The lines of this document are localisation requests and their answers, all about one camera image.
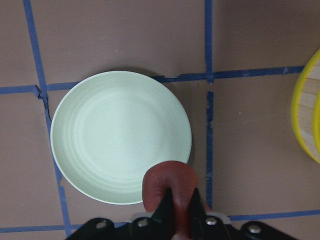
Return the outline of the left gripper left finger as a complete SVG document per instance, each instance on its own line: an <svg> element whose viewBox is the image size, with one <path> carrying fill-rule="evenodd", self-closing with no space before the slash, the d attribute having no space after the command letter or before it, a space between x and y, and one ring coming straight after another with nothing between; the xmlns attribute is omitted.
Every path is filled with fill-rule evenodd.
<svg viewBox="0 0 320 240"><path fill-rule="evenodd" d="M170 188L167 189L165 196L153 212L151 219L156 223L169 223L174 221L173 194Z"/></svg>

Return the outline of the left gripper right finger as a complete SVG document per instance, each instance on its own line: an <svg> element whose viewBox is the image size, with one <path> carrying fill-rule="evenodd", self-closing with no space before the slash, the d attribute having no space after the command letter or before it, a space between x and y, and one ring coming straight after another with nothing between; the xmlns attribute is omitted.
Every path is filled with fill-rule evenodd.
<svg viewBox="0 0 320 240"><path fill-rule="evenodd" d="M193 191L189 204L189 214L192 225L201 225L207 216L198 188Z"/></svg>

